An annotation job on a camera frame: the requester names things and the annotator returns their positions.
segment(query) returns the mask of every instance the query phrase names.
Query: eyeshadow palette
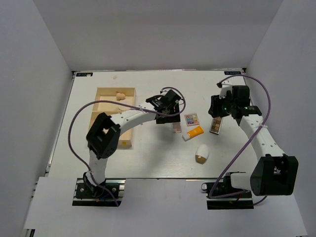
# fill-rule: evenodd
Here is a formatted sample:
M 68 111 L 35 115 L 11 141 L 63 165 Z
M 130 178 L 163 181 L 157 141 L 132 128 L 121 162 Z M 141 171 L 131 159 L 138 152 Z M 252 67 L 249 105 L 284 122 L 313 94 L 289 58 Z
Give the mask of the eyeshadow palette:
M 213 118 L 212 125 L 211 125 L 211 128 L 209 129 L 209 132 L 218 135 L 219 130 L 221 129 L 222 121 L 223 121 L 223 118 L 221 117 Z
M 187 126 L 199 125 L 198 115 L 197 114 L 189 114 L 184 115 Z

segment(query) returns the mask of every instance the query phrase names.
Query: white tube cap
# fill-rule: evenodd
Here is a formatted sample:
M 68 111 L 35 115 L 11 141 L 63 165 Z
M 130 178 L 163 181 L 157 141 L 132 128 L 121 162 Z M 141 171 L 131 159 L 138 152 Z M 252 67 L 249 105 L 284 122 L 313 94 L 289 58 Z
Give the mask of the white tube cap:
M 190 136 L 188 135 L 188 133 L 185 133 L 182 135 L 183 140 L 188 141 L 190 140 Z

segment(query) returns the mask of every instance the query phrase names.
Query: purple cable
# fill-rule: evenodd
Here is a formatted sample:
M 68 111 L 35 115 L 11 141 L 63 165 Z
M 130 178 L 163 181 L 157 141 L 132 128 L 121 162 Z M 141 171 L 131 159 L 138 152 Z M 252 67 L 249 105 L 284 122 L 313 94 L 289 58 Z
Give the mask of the purple cable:
M 222 171 L 222 173 L 219 175 L 219 177 L 217 178 L 217 180 L 215 181 L 213 187 L 211 188 L 210 192 L 209 192 L 209 197 L 210 198 L 227 198 L 227 197 L 231 197 L 231 196 L 235 196 L 235 195 L 240 195 L 240 194 L 244 194 L 247 193 L 247 190 L 244 191 L 239 191 L 236 193 L 232 193 L 232 194 L 225 194 L 225 195 L 219 195 L 219 196 L 212 196 L 214 190 L 216 189 L 219 181 L 222 179 L 222 177 L 224 176 L 224 174 L 227 172 L 227 170 L 233 165 L 233 163 L 236 161 L 236 159 L 240 156 L 240 154 L 246 149 L 246 147 L 252 142 L 252 140 L 254 139 L 254 137 L 260 132 L 260 130 L 262 129 L 263 125 L 266 123 L 269 115 L 270 115 L 270 111 L 271 111 L 271 99 L 270 99 L 270 95 L 268 93 L 267 88 L 262 84 L 261 81 L 259 81 L 258 79 L 251 77 L 251 76 L 246 76 L 246 75 L 232 75 L 229 77 L 226 77 L 225 79 L 221 80 L 220 83 L 223 83 L 223 81 L 229 79 L 229 78 L 233 78 L 233 77 L 245 77 L 245 78 L 250 78 L 255 80 L 256 82 L 258 82 L 263 89 L 266 92 L 267 98 L 268 98 L 268 111 L 267 111 L 267 115 L 266 117 L 263 119 L 261 125 L 258 127 L 258 129 L 253 133 L 253 135 L 249 138 L 249 140 L 246 142 L 245 145 L 243 145 L 243 147 L 240 149 L 240 151 L 235 155 L 235 157 L 232 159 L 232 161 L 226 166 L 226 168 Z M 257 205 L 259 203 L 261 203 L 262 201 L 264 201 L 266 199 L 266 197 L 264 197 L 262 200 L 260 200 L 259 202 L 255 203 L 254 205 Z
M 186 100 L 185 100 L 183 94 L 182 94 L 178 89 L 176 89 L 176 88 L 174 88 L 174 87 L 164 87 L 164 88 L 161 89 L 161 90 L 165 90 L 165 89 L 173 89 L 173 90 L 177 91 L 177 92 L 181 95 L 181 97 L 182 97 L 182 99 L 183 99 L 183 108 L 182 108 L 182 110 L 181 110 L 180 112 L 178 112 L 178 113 L 176 113 L 176 114 L 173 114 L 173 115 L 167 115 L 167 114 L 159 113 L 159 112 L 157 112 L 157 111 L 147 110 L 147 109 L 143 109 L 143 108 L 140 108 L 140 107 L 136 107 L 136 106 L 132 106 L 132 105 L 126 105 L 126 104 L 123 104 L 123 103 L 119 103 L 119 102 L 115 102 L 115 101 L 110 101 L 110 100 L 97 100 L 97 101 L 92 101 L 92 102 L 89 102 L 89 103 L 85 104 L 84 106 L 82 106 L 82 107 L 76 112 L 76 114 L 74 115 L 74 117 L 73 117 L 73 119 L 72 119 L 72 121 L 71 121 L 71 123 L 70 123 L 69 130 L 68 130 L 68 146 L 69 146 L 71 152 L 72 152 L 72 153 L 75 155 L 75 157 L 77 157 L 82 163 L 84 163 L 84 165 L 85 165 L 85 166 L 88 168 L 88 170 L 91 172 L 91 168 L 90 168 L 90 166 L 88 165 L 88 163 L 85 162 L 85 161 L 75 152 L 75 150 L 74 150 L 74 148 L 73 148 L 73 146 L 72 146 L 72 144 L 71 144 L 71 141 L 70 141 L 71 132 L 72 132 L 72 129 L 73 129 L 73 126 L 74 126 L 74 123 L 75 123 L 76 118 L 78 117 L 78 115 L 80 114 L 80 112 L 81 112 L 82 110 L 84 110 L 86 107 L 88 107 L 88 106 L 90 106 L 90 105 L 93 105 L 93 104 L 96 104 L 96 103 L 111 103 L 111 104 L 116 104 L 116 105 L 122 105 L 122 106 L 125 106 L 125 107 L 129 107 L 129 108 L 134 109 L 134 110 L 142 110 L 142 111 L 144 111 L 144 112 L 154 113 L 154 114 L 162 115 L 162 116 L 166 116 L 166 117 L 173 117 L 173 116 L 177 116 L 177 115 L 181 114 L 181 113 L 184 111 L 185 107 L 186 107 Z M 94 182 L 94 184 L 95 184 L 96 186 L 98 186 L 99 188 L 101 188 L 101 189 L 107 191 L 107 192 L 111 195 L 111 197 L 112 197 L 113 201 L 115 202 L 115 204 L 116 204 L 117 206 L 119 206 L 119 203 L 118 203 L 118 201 L 116 200 L 116 198 L 114 197 L 114 195 L 112 194 L 112 192 L 111 192 L 110 190 L 108 190 L 106 187 L 101 186 L 100 184 L 98 184 L 98 183 L 95 181 L 92 172 L 91 172 L 91 179 L 92 179 L 92 181 Z

